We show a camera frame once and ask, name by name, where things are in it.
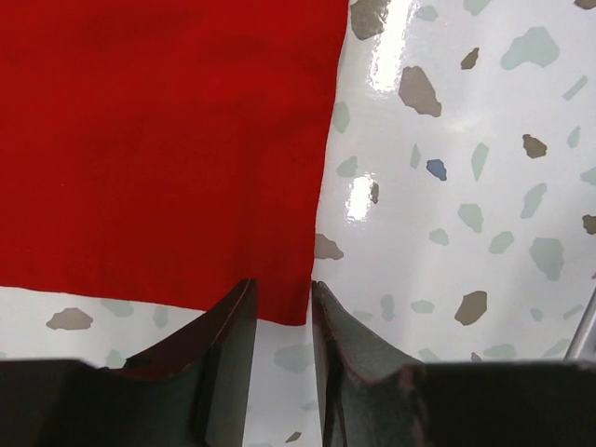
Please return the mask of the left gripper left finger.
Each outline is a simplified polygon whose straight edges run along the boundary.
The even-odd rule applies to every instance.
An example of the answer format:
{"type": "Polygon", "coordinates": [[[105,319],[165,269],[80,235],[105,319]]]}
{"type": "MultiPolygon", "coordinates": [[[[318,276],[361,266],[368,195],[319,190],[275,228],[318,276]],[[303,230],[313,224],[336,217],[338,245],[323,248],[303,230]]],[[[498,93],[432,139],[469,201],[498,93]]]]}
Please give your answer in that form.
{"type": "Polygon", "coordinates": [[[257,284],[243,279],[118,369],[76,359],[2,361],[2,445],[241,445],[257,307],[257,284]]]}

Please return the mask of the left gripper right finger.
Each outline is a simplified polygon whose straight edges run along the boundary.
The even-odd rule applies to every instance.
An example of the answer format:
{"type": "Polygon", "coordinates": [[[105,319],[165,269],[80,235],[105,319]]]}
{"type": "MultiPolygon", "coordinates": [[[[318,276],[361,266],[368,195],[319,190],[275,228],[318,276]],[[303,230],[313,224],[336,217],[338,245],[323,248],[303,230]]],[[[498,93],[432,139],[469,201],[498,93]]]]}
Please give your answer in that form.
{"type": "Polygon", "coordinates": [[[312,291],[326,446],[591,446],[595,366],[588,361],[424,363],[312,291]]]}

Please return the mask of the red t-shirt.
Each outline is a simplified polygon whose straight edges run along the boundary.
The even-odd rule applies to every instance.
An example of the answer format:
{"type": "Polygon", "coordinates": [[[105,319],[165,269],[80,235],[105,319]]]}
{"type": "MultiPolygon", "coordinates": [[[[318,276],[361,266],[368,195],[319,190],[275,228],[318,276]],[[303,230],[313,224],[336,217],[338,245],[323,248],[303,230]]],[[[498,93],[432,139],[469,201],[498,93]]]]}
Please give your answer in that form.
{"type": "Polygon", "coordinates": [[[5,1],[1,282],[305,323],[345,1],[5,1]]]}

